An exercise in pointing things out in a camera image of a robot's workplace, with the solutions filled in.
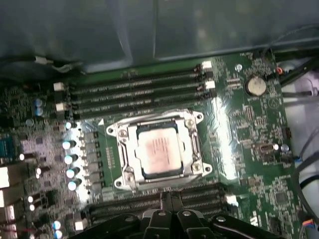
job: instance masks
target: integrated circuit chip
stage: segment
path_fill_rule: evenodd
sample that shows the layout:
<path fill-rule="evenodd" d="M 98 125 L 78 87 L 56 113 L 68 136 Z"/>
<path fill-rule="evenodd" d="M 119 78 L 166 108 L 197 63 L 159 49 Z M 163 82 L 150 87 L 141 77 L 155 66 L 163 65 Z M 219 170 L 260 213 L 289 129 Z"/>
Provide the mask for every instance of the integrated circuit chip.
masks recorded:
<path fill-rule="evenodd" d="M 285 192 L 276 193 L 275 198 L 278 204 L 286 203 L 288 201 L 288 197 Z"/>
<path fill-rule="evenodd" d="M 165 173 L 181 168 L 181 154 L 173 127 L 144 131 L 139 134 L 137 157 L 145 174 Z"/>
<path fill-rule="evenodd" d="M 42 137 L 38 137 L 35 139 L 35 143 L 36 144 L 43 144 L 43 138 Z"/>

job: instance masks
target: screw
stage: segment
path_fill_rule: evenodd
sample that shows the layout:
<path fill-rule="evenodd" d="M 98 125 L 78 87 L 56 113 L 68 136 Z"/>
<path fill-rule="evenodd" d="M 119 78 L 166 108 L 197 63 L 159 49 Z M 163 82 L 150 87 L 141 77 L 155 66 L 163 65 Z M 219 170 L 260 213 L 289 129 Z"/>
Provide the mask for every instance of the screw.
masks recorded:
<path fill-rule="evenodd" d="M 132 217 L 128 217 L 128 218 L 125 218 L 125 222 L 132 222 L 134 220 L 134 218 L 132 218 Z"/>
<path fill-rule="evenodd" d="M 127 173 L 125 179 L 128 182 L 133 182 L 134 181 L 134 174 L 133 173 Z"/>
<path fill-rule="evenodd" d="M 193 163 L 191 168 L 194 170 L 194 171 L 199 171 L 201 169 L 201 165 L 199 163 Z"/>
<path fill-rule="evenodd" d="M 184 211 L 183 213 L 182 213 L 185 217 L 187 217 L 187 216 L 190 216 L 190 211 Z"/>
<path fill-rule="evenodd" d="M 185 121 L 185 126 L 186 126 L 187 128 L 193 128 L 193 127 L 194 127 L 194 121 L 192 121 L 192 120 L 190 120 L 190 119 L 187 119 L 187 120 Z"/>
<path fill-rule="evenodd" d="M 216 220 L 218 220 L 221 223 L 226 221 L 226 219 L 224 217 L 217 217 Z"/>
<path fill-rule="evenodd" d="M 132 173 L 132 172 L 133 172 L 133 168 L 131 168 L 131 167 L 127 167 L 125 171 L 127 171 L 127 172 L 131 172 L 131 173 Z"/>
<path fill-rule="evenodd" d="M 237 64 L 237 65 L 235 66 L 235 70 L 236 70 L 237 72 L 240 72 L 242 69 L 243 69 L 243 66 L 242 66 L 241 64 Z"/>
<path fill-rule="evenodd" d="M 119 131 L 119 137 L 126 137 L 128 136 L 128 133 L 126 130 L 122 129 Z"/>

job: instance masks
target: motherboard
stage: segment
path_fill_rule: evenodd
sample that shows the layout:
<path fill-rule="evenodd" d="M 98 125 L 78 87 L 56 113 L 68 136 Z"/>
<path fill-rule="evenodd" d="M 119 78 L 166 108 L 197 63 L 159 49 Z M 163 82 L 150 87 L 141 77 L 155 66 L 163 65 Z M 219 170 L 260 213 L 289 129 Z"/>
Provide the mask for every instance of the motherboard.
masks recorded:
<path fill-rule="evenodd" d="M 208 219 L 226 213 L 298 236 L 281 86 L 253 52 L 24 83 L 0 96 L 2 238 L 67 238 L 159 208 L 171 190 Z"/>

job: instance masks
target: cpu socket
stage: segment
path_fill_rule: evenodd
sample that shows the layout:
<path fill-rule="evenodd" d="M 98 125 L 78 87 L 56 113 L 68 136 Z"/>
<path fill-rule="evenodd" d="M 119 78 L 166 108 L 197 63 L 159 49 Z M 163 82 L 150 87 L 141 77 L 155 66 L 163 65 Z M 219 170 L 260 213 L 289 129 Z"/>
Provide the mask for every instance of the cpu socket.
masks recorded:
<path fill-rule="evenodd" d="M 116 137 L 122 176 L 114 181 L 123 190 L 184 185 L 212 172 L 202 162 L 196 125 L 204 115 L 174 110 L 122 119 L 107 127 Z"/>

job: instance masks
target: metal socket frame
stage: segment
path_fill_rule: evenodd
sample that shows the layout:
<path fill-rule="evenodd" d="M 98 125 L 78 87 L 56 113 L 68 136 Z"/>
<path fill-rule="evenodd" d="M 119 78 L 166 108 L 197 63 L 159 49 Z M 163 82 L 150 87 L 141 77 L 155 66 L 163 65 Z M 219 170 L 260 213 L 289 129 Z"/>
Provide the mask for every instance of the metal socket frame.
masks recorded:
<path fill-rule="evenodd" d="M 126 118 L 108 126 L 107 134 L 117 139 L 122 168 L 122 176 L 114 181 L 114 186 L 118 189 L 132 191 L 171 187 L 172 185 L 182 186 L 198 176 L 206 176 L 211 173 L 212 166 L 202 162 L 196 128 L 196 125 L 203 119 L 203 113 L 183 109 Z M 147 179 L 143 175 L 141 161 L 135 154 L 135 149 L 138 147 L 137 130 L 143 125 L 166 122 L 174 122 L 177 126 L 178 139 L 184 145 L 184 151 L 181 153 L 182 173 Z"/>

